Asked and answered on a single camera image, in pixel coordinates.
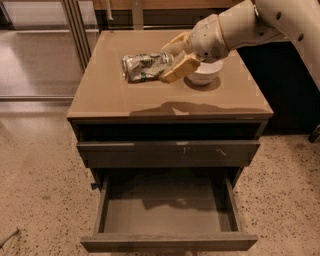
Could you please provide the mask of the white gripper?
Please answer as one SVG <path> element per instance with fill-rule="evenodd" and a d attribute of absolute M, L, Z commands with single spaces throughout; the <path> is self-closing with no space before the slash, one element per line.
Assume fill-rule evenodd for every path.
<path fill-rule="evenodd" d="M 230 52 L 223 38 L 219 16 L 216 14 L 199 21 L 190 33 L 182 32 L 177 35 L 164 45 L 161 51 L 176 56 L 159 77 L 164 83 L 172 83 L 192 74 L 201 61 L 214 63 L 226 58 Z"/>

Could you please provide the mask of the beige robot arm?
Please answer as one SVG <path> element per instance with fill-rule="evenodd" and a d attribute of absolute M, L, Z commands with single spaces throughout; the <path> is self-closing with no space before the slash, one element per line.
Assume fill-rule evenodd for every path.
<path fill-rule="evenodd" d="M 200 20 L 162 48 L 174 61 L 160 80 L 172 83 L 195 72 L 202 62 L 214 63 L 243 46 L 281 38 L 292 42 L 320 89 L 319 0 L 243 0 Z"/>

